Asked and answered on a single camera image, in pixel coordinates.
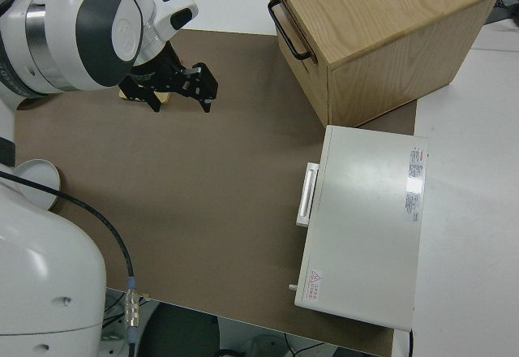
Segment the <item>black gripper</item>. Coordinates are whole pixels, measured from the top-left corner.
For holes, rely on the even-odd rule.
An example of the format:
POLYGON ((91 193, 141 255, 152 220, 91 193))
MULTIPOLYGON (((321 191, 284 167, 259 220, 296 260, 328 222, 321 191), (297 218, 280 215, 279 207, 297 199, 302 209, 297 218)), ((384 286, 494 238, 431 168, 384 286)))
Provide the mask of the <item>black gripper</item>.
POLYGON ((180 90, 179 94, 196 100, 205 113, 210 112, 218 90, 217 80, 205 63, 185 68, 173 47, 164 47, 155 58, 133 66, 118 86, 127 100, 143 101, 154 112, 161 110, 158 90, 180 90))

